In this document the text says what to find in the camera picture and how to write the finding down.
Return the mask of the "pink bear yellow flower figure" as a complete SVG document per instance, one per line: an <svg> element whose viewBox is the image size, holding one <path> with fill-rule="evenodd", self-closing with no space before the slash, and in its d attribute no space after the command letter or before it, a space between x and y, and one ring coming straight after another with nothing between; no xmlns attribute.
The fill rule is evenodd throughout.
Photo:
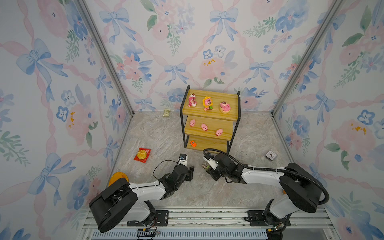
<svg viewBox="0 0 384 240"><path fill-rule="evenodd" d="M211 111L213 109L213 100L211 97L205 97L203 99L203 106L205 111Z"/></svg>

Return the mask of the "orange toy truck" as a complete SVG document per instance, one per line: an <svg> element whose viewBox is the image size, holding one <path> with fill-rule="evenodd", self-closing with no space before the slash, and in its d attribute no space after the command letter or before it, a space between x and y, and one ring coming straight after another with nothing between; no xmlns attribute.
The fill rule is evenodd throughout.
<svg viewBox="0 0 384 240"><path fill-rule="evenodd" d="M197 147L197 143L195 141L190 141L190 145L192 148L196 148Z"/></svg>

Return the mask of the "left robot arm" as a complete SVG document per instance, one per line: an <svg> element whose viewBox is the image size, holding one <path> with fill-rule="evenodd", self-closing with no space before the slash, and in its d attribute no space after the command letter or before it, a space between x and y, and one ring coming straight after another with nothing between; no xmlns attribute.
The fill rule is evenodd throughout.
<svg viewBox="0 0 384 240"><path fill-rule="evenodd" d="M145 184L130 183L125 178L116 180L89 203L99 232L108 232L124 221L151 224L156 215L151 200L160 201L174 195L185 181L192 181L194 169L194 166L176 164L172 173Z"/></svg>

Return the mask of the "pink pig toy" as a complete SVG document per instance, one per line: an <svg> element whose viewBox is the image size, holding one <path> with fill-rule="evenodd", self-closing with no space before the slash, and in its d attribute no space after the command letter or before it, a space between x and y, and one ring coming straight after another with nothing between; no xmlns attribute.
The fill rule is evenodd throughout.
<svg viewBox="0 0 384 240"><path fill-rule="evenodd" d="M223 134L223 132L224 132L224 130L223 129L218 129L217 131L216 131L216 136L221 136L222 134Z"/></svg>
<svg viewBox="0 0 384 240"><path fill-rule="evenodd" d="M208 126L206 124L201 124L201 128L205 132L208 130Z"/></svg>

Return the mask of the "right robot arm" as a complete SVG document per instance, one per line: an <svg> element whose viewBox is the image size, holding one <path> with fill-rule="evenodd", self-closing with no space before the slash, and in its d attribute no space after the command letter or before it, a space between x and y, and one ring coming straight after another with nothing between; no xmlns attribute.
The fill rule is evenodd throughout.
<svg viewBox="0 0 384 240"><path fill-rule="evenodd" d="M249 211L244 218L251 226L270 226L280 231L288 225L293 213L315 213L327 203L330 195L324 185L297 164L282 168L246 165L233 156L216 149L203 150L206 172L217 181L228 184L263 184L281 188L285 193L271 199L263 211Z"/></svg>

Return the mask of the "red and green toy truck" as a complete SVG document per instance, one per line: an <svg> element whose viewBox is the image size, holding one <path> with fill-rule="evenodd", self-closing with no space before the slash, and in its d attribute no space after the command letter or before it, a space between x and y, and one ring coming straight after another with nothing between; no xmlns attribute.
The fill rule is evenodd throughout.
<svg viewBox="0 0 384 240"><path fill-rule="evenodd" d="M203 169L208 170L210 168L210 165L206 162L202 164Z"/></svg>

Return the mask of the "pink bear strawberry hat figure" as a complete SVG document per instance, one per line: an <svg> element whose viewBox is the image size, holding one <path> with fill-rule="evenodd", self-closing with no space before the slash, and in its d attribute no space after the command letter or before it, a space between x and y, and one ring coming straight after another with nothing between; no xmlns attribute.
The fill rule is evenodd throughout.
<svg viewBox="0 0 384 240"><path fill-rule="evenodd" d="M196 99L196 95L195 94L191 94L189 97L188 97L188 107L190 108L194 108L197 106L197 99Z"/></svg>

